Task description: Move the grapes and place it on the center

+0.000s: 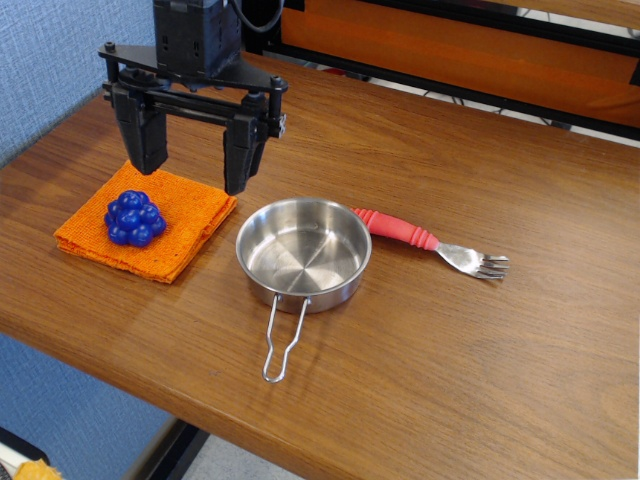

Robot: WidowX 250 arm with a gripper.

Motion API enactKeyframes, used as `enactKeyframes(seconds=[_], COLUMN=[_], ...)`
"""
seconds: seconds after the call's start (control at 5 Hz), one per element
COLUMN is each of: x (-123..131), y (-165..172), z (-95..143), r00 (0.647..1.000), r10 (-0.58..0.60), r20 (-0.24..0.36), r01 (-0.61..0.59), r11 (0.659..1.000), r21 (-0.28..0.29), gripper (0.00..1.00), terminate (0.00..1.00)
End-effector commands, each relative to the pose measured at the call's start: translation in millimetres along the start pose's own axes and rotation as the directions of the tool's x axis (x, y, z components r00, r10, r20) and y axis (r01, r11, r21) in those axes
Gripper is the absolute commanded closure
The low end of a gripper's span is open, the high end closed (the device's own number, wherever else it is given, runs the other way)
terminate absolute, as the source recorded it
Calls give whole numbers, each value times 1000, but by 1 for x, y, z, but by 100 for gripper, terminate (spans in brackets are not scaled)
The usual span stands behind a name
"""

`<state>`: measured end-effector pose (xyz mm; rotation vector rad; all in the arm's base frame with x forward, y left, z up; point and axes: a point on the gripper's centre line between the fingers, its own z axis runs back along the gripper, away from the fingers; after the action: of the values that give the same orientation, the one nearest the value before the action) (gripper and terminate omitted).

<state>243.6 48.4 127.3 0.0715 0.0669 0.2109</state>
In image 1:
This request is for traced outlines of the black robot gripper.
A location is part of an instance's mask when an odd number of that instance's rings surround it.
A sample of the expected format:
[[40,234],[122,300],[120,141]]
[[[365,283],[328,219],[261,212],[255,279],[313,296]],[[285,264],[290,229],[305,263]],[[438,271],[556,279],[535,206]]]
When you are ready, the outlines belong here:
[[151,175],[166,161],[166,116],[223,125],[224,180],[243,192],[265,143],[285,132],[287,82],[241,57],[248,25],[238,1],[156,1],[152,46],[105,43],[103,85],[131,164]]

